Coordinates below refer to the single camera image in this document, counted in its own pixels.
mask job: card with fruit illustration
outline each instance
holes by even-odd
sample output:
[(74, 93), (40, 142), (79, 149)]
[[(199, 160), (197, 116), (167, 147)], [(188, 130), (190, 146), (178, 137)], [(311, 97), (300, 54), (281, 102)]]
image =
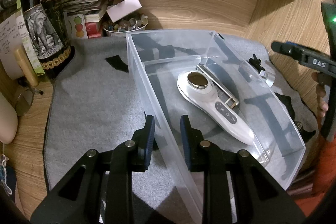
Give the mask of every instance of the card with fruit illustration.
[(83, 14), (68, 16), (66, 19), (68, 36), (70, 39), (87, 39)]

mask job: felt mat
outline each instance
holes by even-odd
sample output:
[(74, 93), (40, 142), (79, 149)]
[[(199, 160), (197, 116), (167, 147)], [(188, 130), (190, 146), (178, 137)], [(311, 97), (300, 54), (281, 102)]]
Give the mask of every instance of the felt mat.
[[(296, 120), (305, 130), (317, 131), (314, 115), (270, 63), (265, 47), (239, 37), (224, 38), (246, 60), (252, 53), (263, 60), (263, 67), (276, 74), (272, 90), (290, 96)], [(44, 161), (49, 190), (88, 149), (112, 150), (145, 122), (134, 80), (125, 65), (125, 39), (105, 37), (74, 41), (72, 45), (75, 56), (55, 81), (46, 129)], [(153, 151), (148, 171), (133, 173), (133, 209), (136, 224), (194, 223), (159, 150)]]

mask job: gray button panel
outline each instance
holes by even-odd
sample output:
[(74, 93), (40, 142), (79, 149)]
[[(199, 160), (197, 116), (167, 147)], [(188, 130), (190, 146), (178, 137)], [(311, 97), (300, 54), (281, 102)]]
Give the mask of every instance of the gray button panel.
[(221, 102), (215, 103), (215, 108), (217, 111), (225, 117), (230, 123), (235, 124), (237, 122), (237, 118), (233, 115)]

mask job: bowl of stones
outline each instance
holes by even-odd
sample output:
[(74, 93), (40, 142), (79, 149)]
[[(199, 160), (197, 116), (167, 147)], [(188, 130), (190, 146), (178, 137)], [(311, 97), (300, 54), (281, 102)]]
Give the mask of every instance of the bowl of stones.
[(143, 14), (131, 14), (117, 22), (108, 20), (103, 22), (103, 28), (108, 37), (126, 37), (129, 32), (144, 31), (148, 25), (148, 16)]

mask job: transparent storage container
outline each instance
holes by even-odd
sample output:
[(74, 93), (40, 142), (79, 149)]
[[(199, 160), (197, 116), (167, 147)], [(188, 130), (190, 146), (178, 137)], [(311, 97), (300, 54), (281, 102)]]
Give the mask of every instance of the transparent storage container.
[[(127, 54), (145, 113), (155, 117), (157, 145), (195, 223), (202, 219), (203, 173), (190, 173), (184, 161), (180, 134), (184, 114), (204, 139), (223, 150), (248, 150), (284, 189), (289, 187), (305, 152), (304, 142), (268, 85), (217, 32), (134, 32), (127, 35)], [(253, 130), (253, 145), (236, 140), (179, 93), (178, 75), (195, 70), (199, 63), (240, 101), (234, 110)]]

